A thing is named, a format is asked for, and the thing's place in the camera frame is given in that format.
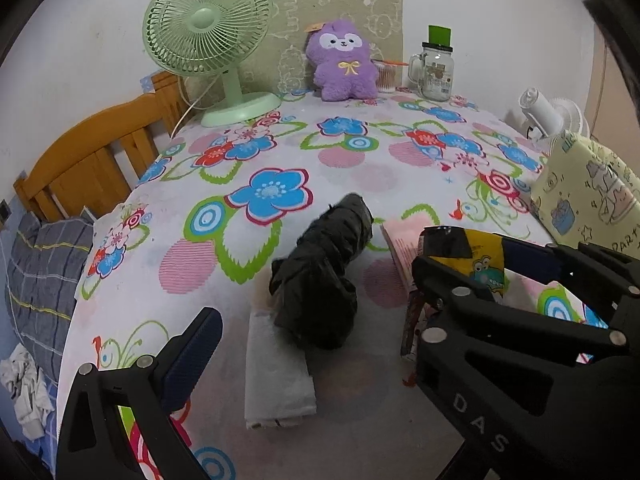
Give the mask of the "floral tablecloth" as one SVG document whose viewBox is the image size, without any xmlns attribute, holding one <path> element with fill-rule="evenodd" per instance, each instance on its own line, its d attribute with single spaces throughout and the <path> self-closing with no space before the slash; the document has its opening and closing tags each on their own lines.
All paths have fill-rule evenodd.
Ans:
<svg viewBox="0 0 640 480">
<path fill-rule="evenodd" d="M 297 426 L 248 429 L 248 323 L 270 266 L 348 193 L 376 223 L 425 211 L 436 223 L 543 242 L 526 188 L 541 152 L 464 99 L 396 93 L 326 103 L 311 94 L 244 125 L 185 126 L 126 202 L 98 222 L 63 353 L 73 374 L 130 367 L 183 332 L 202 307 L 222 337 L 190 401 L 171 419 L 215 479 L 431 477 L 454 430 L 402 384 L 405 289 L 381 233 L 350 265 L 356 327 L 315 372 L 317 413 Z"/>
</svg>

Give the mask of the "crumpled white cloth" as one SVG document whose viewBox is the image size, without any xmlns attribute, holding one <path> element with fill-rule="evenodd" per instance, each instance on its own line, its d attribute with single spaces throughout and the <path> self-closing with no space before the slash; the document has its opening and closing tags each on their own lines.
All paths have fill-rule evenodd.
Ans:
<svg viewBox="0 0 640 480">
<path fill-rule="evenodd" d="M 24 436 L 29 441 L 44 437 L 54 406 L 46 375 L 22 344 L 17 344 L 10 356 L 1 361 L 1 385 L 10 395 Z"/>
</svg>

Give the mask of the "white folded cloth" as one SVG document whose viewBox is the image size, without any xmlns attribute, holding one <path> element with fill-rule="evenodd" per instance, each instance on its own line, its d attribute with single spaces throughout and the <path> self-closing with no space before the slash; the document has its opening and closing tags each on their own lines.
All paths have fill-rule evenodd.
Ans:
<svg viewBox="0 0 640 480">
<path fill-rule="evenodd" d="M 288 428 L 317 413 L 305 352 L 290 344 L 268 310 L 250 314 L 245 359 L 248 429 Z"/>
</svg>

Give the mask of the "grey plaid pillow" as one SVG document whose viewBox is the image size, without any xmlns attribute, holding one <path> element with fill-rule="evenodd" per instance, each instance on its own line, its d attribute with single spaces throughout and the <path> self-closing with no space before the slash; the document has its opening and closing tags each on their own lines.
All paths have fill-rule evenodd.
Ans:
<svg viewBox="0 0 640 480">
<path fill-rule="evenodd" d="M 28 212 L 9 254 L 4 299 L 14 332 L 55 384 L 92 234 L 93 222 L 86 217 L 46 223 Z"/>
</svg>

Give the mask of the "green desk fan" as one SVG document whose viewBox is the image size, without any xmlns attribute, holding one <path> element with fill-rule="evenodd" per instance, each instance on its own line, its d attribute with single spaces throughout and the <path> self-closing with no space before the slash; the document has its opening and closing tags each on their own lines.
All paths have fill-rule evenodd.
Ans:
<svg viewBox="0 0 640 480">
<path fill-rule="evenodd" d="M 142 23 L 146 52 L 183 77 L 218 76 L 224 99 L 204 110 L 201 125 L 219 127 L 272 112 L 281 99 L 271 92 L 245 93 L 239 66 L 265 38 L 272 0 L 151 0 Z"/>
</svg>

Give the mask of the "purple plush toy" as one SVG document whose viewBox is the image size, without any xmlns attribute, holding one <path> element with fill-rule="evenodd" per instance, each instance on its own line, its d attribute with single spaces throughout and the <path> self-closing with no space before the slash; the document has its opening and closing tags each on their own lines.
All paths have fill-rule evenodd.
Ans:
<svg viewBox="0 0 640 480">
<path fill-rule="evenodd" d="M 378 69 L 369 41 L 349 20 L 324 23 L 312 32 L 306 58 L 314 68 L 314 85 L 324 102 L 378 97 Z"/>
</svg>

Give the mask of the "yellow patterned fabric storage box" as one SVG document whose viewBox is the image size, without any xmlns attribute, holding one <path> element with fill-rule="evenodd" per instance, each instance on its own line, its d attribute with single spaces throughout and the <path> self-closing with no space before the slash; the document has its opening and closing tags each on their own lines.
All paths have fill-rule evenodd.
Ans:
<svg viewBox="0 0 640 480">
<path fill-rule="evenodd" d="M 570 132 L 555 138 L 530 199 L 557 243 L 639 257 L 639 178 L 606 146 Z"/>
</svg>

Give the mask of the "white floor fan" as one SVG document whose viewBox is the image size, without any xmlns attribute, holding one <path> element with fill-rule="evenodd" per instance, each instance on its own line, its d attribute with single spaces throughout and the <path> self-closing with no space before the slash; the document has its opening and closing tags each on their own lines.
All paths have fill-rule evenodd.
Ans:
<svg viewBox="0 0 640 480">
<path fill-rule="evenodd" d="M 579 106 L 569 99 L 547 99 L 537 88 L 529 87 L 518 99 L 525 120 L 527 139 L 538 141 L 564 132 L 590 137 L 590 127 Z"/>
</svg>

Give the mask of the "yellow cartoon snack pack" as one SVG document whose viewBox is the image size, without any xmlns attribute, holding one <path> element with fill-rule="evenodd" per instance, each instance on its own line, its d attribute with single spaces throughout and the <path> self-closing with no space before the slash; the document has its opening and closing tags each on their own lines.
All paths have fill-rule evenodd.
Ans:
<svg viewBox="0 0 640 480">
<path fill-rule="evenodd" d="M 428 316 L 442 310 L 432 294 L 473 283 L 487 289 L 487 298 L 501 297 L 506 288 L 502 237 L 458 226 L 429 226 L 420 233 L 408 267 L 409 303 L 402 329 L 400 355 L 416 358 L 418 336 Z"/>
</svg>

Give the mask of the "green cup on jar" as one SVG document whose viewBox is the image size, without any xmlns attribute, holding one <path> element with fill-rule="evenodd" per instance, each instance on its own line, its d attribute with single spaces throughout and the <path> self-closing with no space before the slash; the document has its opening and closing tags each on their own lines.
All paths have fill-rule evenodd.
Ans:
<svg viewBox="0 0 640 480">
<path fill-rule="evenodd" d="M 428 26 L 428 42 L 439 47 L 449 47 L 451 44 L 451 29 L 445 26 Z"/>
</svg>

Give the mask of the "glass mason jar mug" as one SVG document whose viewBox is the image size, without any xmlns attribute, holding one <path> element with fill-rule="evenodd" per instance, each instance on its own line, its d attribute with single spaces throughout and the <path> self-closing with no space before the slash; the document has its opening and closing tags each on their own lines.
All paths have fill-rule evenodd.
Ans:
<svg viewBox="0 0 640 480">
<path fill-rule="evenodd" d="M 446 102 L 454 81 L 452 47 L 422 42 L 422 51 L 408 62 L 408 78 L 425 99 Z"/>
</svg>

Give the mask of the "cotton swab jar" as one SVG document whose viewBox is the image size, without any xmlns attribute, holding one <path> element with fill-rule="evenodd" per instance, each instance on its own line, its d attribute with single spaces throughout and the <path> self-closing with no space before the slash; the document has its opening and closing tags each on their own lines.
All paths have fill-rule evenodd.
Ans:
<svg viewBox="0 0 640 480">
<path fill-rule="evenodd" d="M 380 93 L 393 93 L 400 85 L 402 72 L 408 66 L 406 62 L 373 60 L 373 64 L 378 70 L 376 88 Z"/>
</svg>

